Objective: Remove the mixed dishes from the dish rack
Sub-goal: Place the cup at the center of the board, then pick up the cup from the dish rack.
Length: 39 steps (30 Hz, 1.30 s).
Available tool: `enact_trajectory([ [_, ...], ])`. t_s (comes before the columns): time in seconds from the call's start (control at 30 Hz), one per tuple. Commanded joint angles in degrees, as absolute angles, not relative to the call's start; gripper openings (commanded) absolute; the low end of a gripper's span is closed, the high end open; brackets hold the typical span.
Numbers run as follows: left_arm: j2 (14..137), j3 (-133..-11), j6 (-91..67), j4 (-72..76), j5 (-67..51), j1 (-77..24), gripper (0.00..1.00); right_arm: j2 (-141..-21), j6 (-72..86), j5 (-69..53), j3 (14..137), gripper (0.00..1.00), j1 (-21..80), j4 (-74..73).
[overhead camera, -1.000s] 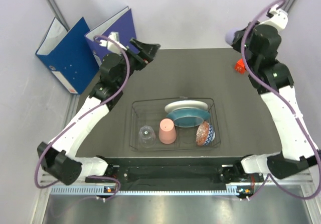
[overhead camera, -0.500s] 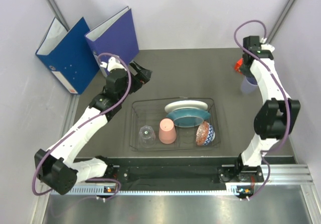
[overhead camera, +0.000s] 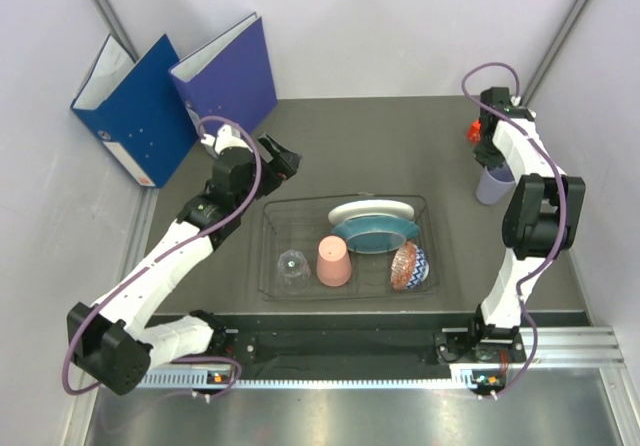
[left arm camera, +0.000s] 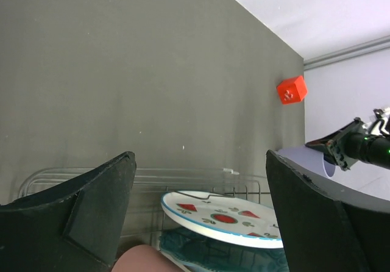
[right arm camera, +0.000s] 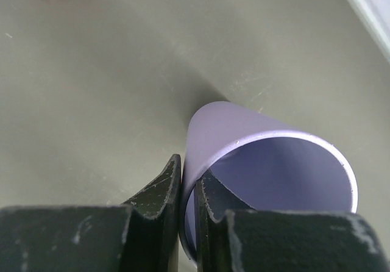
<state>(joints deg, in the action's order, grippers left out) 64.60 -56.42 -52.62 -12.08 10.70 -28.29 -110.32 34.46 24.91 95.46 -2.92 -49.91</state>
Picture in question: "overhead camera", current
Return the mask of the pink plastic cup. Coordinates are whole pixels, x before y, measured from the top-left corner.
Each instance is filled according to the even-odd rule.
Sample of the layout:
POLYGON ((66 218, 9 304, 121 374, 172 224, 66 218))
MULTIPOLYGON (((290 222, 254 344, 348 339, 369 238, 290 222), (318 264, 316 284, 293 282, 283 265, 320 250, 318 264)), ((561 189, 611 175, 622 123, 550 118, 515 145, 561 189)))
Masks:
POLYGON ((318 245, 316 275, 328 287, 345 285, 352 274, 346 242, 335 235, 323 238, 318 245))

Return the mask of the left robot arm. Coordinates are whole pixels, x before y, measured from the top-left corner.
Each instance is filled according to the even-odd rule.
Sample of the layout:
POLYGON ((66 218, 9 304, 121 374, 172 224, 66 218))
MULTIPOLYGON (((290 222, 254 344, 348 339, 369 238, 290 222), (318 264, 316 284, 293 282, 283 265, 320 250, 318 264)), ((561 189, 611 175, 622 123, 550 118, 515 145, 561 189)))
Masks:
POLYGON ((240 226, 246 208, 298 171, 301 156, 269 135, 258 143, 218 135, 215 159, 201 192, 170 223, 151 252, 109 293, 77 303, 67 315, 71 363, 117 395, 135 389, 149 370, 199 356, 216 362, 226 353, 223 325, 204 311, 157 326, 148 324, 182 279, 240 226))

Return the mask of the lilac plastic cup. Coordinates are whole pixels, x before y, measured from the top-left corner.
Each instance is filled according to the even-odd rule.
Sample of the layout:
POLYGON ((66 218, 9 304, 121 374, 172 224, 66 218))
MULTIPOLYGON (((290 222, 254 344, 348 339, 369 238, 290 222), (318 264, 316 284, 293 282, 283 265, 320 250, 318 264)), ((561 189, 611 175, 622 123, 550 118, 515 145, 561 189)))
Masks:
POLYGON ((476 198, 484 205, 496 204, 514 184, 514 177, 505 163, 495 168, 485 167, 476 188, 476 198))

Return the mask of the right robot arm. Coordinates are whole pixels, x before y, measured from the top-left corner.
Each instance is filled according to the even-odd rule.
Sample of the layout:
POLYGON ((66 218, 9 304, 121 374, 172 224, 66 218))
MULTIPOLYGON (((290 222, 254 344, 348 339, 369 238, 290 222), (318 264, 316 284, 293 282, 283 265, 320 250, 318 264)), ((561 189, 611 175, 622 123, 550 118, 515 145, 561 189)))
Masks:
POLYGON ((480 114, 474 157, 488 172, 509 170, 515 181, 502 222, 503 263, 466 338, 469 354, 487 362, 514 345, 538 278, 573 245, 586 184, 551 160, 533 113, 518 105, 507 87, 488 88, 476 101, 480 114))

